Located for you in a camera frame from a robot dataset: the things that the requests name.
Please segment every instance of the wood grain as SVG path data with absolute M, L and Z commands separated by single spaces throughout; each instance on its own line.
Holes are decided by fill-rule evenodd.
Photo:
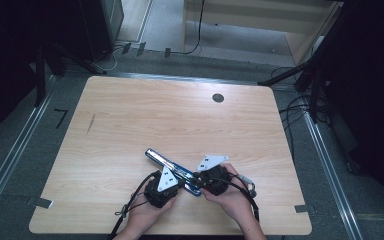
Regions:
M 88 80 L 42 193 L 54 206 L 37 208 L 30 230 L 110 233 L 114 212 L 161 169 L 144 155 L 149 147 L 191 170 L 207 154 L 228 155 L 256 184 L 266 234 L 311 232 L 308 214 L 294 209 L 305 203 L 270 88 L 109 77 Z M 240 230 L 220 207 L 180 191 L 148 234 Z

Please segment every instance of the floor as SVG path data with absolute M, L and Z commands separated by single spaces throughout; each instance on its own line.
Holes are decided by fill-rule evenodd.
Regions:
M 118 51 L 114 54 L 117 62 L 109 57 L 106 61 L 96 64 L 111 67 L 117 63 L 109 71 L 113 76 L 125 73 L 132 73 L 132 77 L 169 75 L 200 80 L 215 79 L 231 84 L 255 84 L 256 81 L 270 79 L 273 74 L 285 70 L 278 69 L 279 67 L 294 66 L 283 33 L 208 24 L 202 25 L 200 45 L 193 54 L 172 55 L 165 58 L 165 48 L 169 47 L 172 51 L 178 51 L 181 48 L 181 36 L 178 31 L 181 29 L 182 2 L 181 0 L 151 0 L 148 1 L 150 5 L 147 5 L 147 1 L 143 1 L 141 7 L 137 7 L 142 15 L 137 15 L 140 16 L 139 19 L 145 20 L 142 21 L 145 24 L 143 26 L 136 24 L 135 30 L 130 31 L 133 34 L 129 34 L 129 41 L 120 38 L 118 44 L 132 42 L 133 46 L 138 47 L 139 43 L 146 42 L 145 49 L 149 51 L 141 56 L 137 55 L 135 49 L 126 54 Z M 129 1 L 123 0 L 123 4 L 126 7 L 127 17 Z M 193 48 L 196 44 L 197 27 L 197 23 L 188 22 L 187 49 Z M 8 157 L 16 159 L 16 164 L 10 166 L 13 173 L 6 179 L 5 188 L 0 192 L 0 239 L 105 239 L 102 235 L 32 234 L 28 230 L 28 223 L 34 207 L 25 204 L 29 196 L 39 196 L 42 192 L 78 98 L 89 76 L 89 73 L 85 73 L 78 66 L 68 64 L 68 73 L 54 82 L 51 88 L 53 89 L 52 97 L 49 98 L 47 106 L 41 113 L 43 114 L 41 120 L 36 123 L 35 130 L 30 133 L 30 141 L 21 153 L 17 153 L 18 155 L 10 156 L 11 147 L 31 116 L 35 93 L 32 92 L 27 96 L 0 126 L 0 167 L 6 164 Z M 291 77 L 273 87 L 279 109 L 287 108 L 289 103 L 299 96 L 293 90 L 294 81 L 295 79 Z M 56 126 L 61 120 L 61 113 L 55 109 L 69 110 L 66 119 L 58 129 Z M 291 122 L 294 123 L 289 126 L 291 134 L 288 131 L 285 131 L 285 134 L 290 145 L 294 146 L 294 151 L 292 149 L 291 151 L 305 201 L 315 209 L 310 215 L 313 232 L 308 236 L 286 236 L 286 239 L 384 239 L 383 187 L 370 176 L 350 174 L 344 161 L 344 153 L 339 147 L 332 128 L 326 124 L 314 126 L 311 121 L 308 121 L 306 115 L 300 113 L 302 112 L 294 111 L 289 115 Z M 282 119 L 286 117 L 285 113 L 281 114 Z M 320 133 L 322 138 L 318 143 L 321 147 L 316 147 L 315 135 L 309 129 L 313 131 L 315 129 Z M 340 189 L 335 190 L 332 187 L 332 178 L 340 183 Z M 334 190 L 343 191 L 346 198 L 336 199 Z M 350 233 L 352 229 L 347 229 L 346 222 L 353 219 L 345 219 L 348 215 L 340 212 L 344 207 L 341 203 L 349 205 L 348 208 L 345 206 L 346 210 L 351 210 L 362 237 L 358 234 L 353 237 Z M 193 238 L 172 236 L 162 239 Z M 284 238 L 269 236 L 269 239 Z

